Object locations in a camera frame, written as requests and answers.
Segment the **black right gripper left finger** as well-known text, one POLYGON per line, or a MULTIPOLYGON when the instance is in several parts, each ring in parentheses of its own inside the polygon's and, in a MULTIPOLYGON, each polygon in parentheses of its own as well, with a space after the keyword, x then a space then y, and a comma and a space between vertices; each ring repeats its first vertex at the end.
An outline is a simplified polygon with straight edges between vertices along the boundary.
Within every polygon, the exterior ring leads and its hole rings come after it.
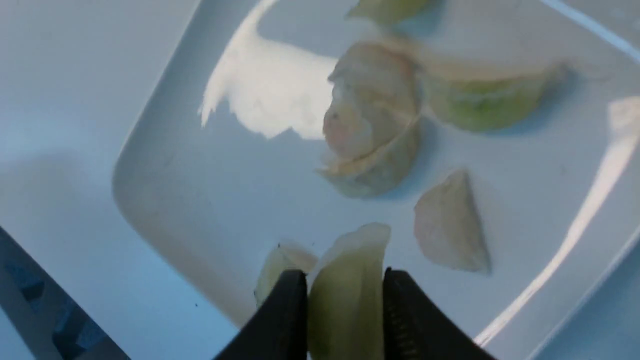
POLYGON ((306 360, 306 274, 299 269, 283 271, 256 313, 215 358, 306 360))

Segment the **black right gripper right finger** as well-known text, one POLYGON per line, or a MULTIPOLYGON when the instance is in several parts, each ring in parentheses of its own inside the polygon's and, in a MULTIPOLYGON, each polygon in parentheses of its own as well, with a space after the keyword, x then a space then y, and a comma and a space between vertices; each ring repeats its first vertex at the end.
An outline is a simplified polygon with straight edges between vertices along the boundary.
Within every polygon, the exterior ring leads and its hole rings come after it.
POLYGON ((493 360, 439 310, 407 271, 387 268, 382 281, 387 360, 493 360))

